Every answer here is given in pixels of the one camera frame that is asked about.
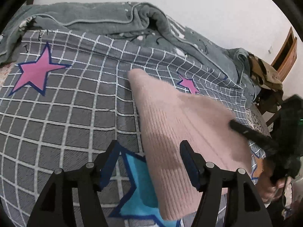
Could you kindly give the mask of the person's right hand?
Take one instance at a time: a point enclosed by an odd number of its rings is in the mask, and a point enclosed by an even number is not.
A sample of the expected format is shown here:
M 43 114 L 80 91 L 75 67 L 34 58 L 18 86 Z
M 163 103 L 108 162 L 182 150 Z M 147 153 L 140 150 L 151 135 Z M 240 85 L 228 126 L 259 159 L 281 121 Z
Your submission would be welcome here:
M 293 178 L 282 178 L 272 184 L 270 177 L 273 174 L 273 163 L 265 158 L 262 162 L 262 172 L 255 187 L 264 203 L 270 203 L 279 199 L 283 193 L 284 186 L 288 186 Z

